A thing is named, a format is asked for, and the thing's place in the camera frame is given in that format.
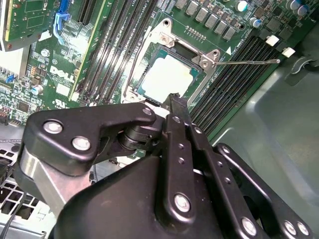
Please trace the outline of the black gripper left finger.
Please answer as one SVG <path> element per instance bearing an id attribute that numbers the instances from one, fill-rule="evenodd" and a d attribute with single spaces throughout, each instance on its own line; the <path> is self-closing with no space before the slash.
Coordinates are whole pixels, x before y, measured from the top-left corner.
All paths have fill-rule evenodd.
<path id="1" fill-rule="evenodd" d="M 192 164 L 187 102 L 170 94 L 160 107 L 142 102 L 41 111 L 24 128 L 18 165 L 20 188 L 46 203 L 55 216 L 89 187 L 94 164 L 143 150 L 165 166 Z"/>

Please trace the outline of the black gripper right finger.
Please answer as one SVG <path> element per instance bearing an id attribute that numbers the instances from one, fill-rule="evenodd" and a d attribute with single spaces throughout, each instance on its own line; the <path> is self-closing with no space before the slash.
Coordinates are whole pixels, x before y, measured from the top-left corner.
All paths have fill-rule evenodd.
<path id="1" fill-rule="evenodd" d="M 229 146 L 212 146 L 192 123 L 184 98 L 178 114 L 186 121 L 195 164 L 203 173 L 213 206 L 227 239 L 313 239 L 311 228 Z"/>

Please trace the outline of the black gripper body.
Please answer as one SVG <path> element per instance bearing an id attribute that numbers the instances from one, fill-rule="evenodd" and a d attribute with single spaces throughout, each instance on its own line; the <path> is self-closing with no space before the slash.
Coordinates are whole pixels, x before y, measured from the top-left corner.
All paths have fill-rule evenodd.
<path id="1" fill-rule="evenodd" d="M 193 173 L 194 223 L 174 232 L 157 219 L 164 160 L 150 156 L 76 194 L 61 211 L 55 239 L 236 239 L 234 228 L 213 207 L 202 175 Z"/>

